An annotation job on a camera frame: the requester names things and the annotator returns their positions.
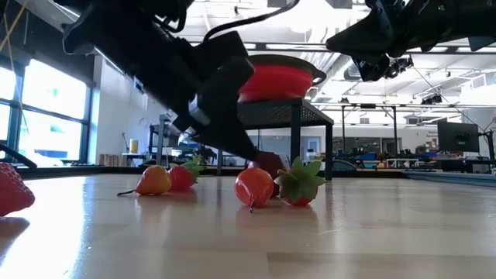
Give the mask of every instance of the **red bowl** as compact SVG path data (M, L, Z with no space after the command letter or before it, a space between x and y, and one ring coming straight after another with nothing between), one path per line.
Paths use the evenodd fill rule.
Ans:
M249 59L255 74L239 90L239 102L304 98L311 86L326 79L324 72L296 57L263 54Z

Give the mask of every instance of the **fake strawberry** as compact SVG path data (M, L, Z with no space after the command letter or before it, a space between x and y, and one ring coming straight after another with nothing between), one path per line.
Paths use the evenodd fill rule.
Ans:
M34 201L34 194L22 182L16 169L0 163L0 216L28 208Z
M200 176L200 171L205 167L200 166L202 157L194 157L193 161L182 164L170 164L172 167L169 170L170 178L172 179L172 187L170 191L186 191L191 186L197 183L197 178Z
M319 186L326 180L316 176L322 162L313 161L303 167L300 157L294 159L289 172L279 170L275 183L282 187L286 202L295 206L304 206L315 199Z

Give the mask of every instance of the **plastic fruit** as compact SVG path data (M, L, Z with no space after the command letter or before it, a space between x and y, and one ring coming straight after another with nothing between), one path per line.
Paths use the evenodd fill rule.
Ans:
M300 157L294 159L289 172L279 170L275 183L282 187L282 195L286 202L295 206L305 206L315 199L319 186L326 180L316 176L322 162L312 161L303 167Z
M0 163L0 216L28 208L34 201L34 194L22 182L16 169Z
M141 176L136 189L118 193L117 195L126 195L138 193L140 195L163 195L171 189L171 176L164 167L148 167Z
M251 208L265 205L272 195L274 181L269 173L258 167L242 171L236 178L236 197Z
M172 167L169 170L172 180L170 191L186 191L196 184L196 179L200 175L200 171L205 169L205 167L199 165L201 161L202 157L198 156L193 161L182 164L181 166L170 164Z

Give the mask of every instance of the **strawberry leaves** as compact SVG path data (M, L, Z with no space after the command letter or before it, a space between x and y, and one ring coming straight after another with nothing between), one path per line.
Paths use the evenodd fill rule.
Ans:
M277 172L279 177L274 182L282 186L282 195L287 197L291 204L297 203L301 198L313 200L317 195L317 187L326 182L322 177L316 176L321 164L320 161L312 161L303 166L301 158L297 157L289 172Z

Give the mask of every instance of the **monitor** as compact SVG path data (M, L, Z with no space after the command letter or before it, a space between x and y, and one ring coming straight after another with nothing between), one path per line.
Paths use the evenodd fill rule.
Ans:
M479 152L479 130L475 124L438 122L439 151Z

